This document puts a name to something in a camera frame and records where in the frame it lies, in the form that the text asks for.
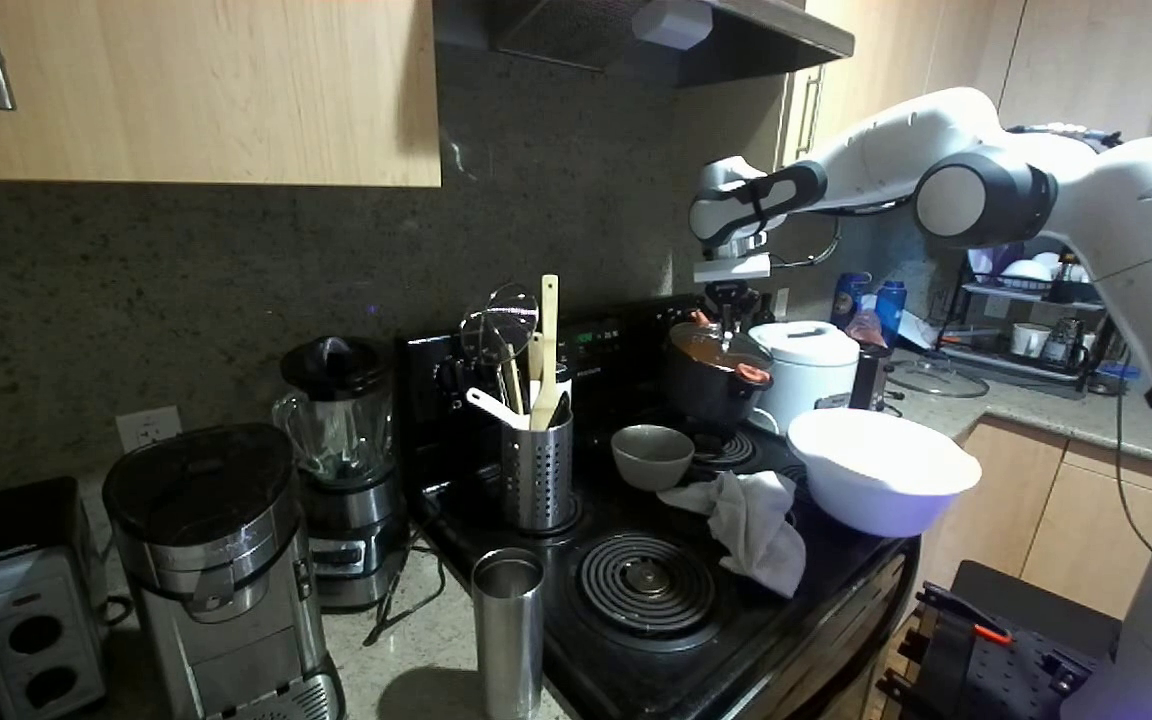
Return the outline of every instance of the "utensil holder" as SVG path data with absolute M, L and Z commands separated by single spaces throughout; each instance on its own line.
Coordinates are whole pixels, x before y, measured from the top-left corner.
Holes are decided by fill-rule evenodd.
M 504 521 L 520 531 L 570 530 L 570 419 L 542 432 L 504 432 Z

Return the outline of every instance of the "range hood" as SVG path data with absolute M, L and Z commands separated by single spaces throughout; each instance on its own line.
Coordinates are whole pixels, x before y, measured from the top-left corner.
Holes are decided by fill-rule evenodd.
M 647 0 L 434 0 L 438 41 L 537 56 L 652 85 L 714 85 L 842 62 L 856 38 L 802 11 L 802 0 L 708 0 L 694 47 L 632 34 Z

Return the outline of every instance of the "dish towel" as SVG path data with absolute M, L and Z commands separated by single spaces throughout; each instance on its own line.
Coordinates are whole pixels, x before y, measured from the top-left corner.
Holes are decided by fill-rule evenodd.
M 796 486 L 780 472 L 721 472 L 714 482 L 657 493 L 658 505 L 708 515 L 708 531 L 726 549 L 726 571 L 765 585 L 768 593 L 796 597 L 809 546 L 783 521 Z

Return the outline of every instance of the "dark tile backsplash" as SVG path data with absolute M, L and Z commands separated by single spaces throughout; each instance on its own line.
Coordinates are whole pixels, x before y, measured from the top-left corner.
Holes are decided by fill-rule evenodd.
M 90 476 L 115 414 L 263 419 L 317 334 L 453 325 L 542 267 L 666 293 L 671 92 L 438 47 L 445 190 L 0 183 L 0 487 Z

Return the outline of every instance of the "coffee maker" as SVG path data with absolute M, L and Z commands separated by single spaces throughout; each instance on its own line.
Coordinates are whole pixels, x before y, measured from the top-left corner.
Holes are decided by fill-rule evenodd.
M 287 395 L 271 423 L 295 445 L 307 555 L 326 611 L 378 605 L 407 559 L 407 511 L 391 451 L 378 358 L 354 337 L 321 337 L 280 362 Z
M 132 451 L 103 482 L 174 720 L 342 718 L 293 476 L 283 432 L 228 423 Z

